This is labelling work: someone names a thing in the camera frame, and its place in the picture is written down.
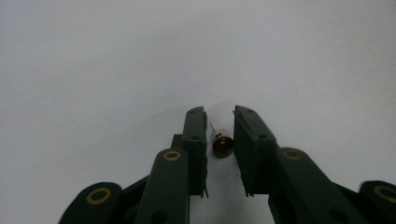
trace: red bulb base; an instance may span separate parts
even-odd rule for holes
[[[213,142],[213,154],[217,157],[227,157],[233,153],[233,139],[228,136],[217,138]]]

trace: small light bulb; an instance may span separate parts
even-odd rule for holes
[[[233,139],[228,136],[224,129],[216,129],[212,121],[213,132],[210,135],[210,141],[213,142],[213,154],[217,157],[227,157],[233,153]]]

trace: brass screw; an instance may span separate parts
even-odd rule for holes
[[[167,161],[177,161],[178,159],[180,159],[181,155],[178,151],[168,151],[163,155],[163,157]]]
[[[381,198],[391,203],[396,203],[396,189],[391,189],[388,186],[376,186],[375,193]]]
[[[303,155],[299,151],[294,150],[294,149],[288,149],[288,150],[284,151],[283,155],[286,158],[293,160],[293,161],[299,161],[300,159],[303,158]]]
[[[105,195],[100,195],[101,197],[96,198],[94,195],[97,193],[104,193]],[[108,188],[99,188],[94,189],[91,193],[87,196],[87,203],[92,205],[97,205],[100,203],[104,203],[111,195],[111,190]]]

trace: screw hole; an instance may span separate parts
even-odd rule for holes
[[[162,224],[168,219],[168,213],[164,211],[156,211],[151,215],[151,223]]]
[[[349,222],[349,218],[347,217],[347,215],[337,209],[330,210],[330,216],[332,217],[332,219],[334,219],[335,221],[340,222],[340,223],[348,223]]]

